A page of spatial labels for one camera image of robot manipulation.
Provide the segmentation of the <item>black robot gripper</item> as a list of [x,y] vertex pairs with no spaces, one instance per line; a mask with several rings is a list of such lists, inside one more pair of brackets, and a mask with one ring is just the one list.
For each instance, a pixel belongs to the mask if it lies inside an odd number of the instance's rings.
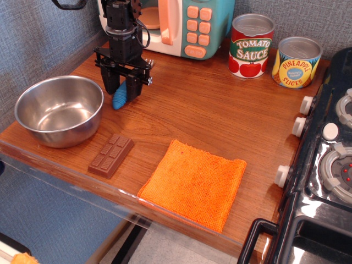
[[[138,34],[108,35],[107,48],[95,47],[96,66],[101,69],[101,76],[106,92],[114,94],[120,87],[120,77],[126,77],[134,68],[147,69],[142,58],[143,47]],[[127,101],[135,100],[141,94],[141,75],[126,77]]]

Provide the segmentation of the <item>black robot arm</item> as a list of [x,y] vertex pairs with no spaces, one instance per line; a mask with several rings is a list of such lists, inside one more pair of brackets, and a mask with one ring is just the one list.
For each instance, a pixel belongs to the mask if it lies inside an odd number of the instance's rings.
[[125,77],[126,99],[133,101],[141,94],[142,86],[150,85],[152,60],[142,58],[142,14],[140,1],[102,1],[103,17],[107,19],[105,31],[108,48],[97,47],[95,64],[100,68],[106,92],[110,95],[120,88],[120,77]]

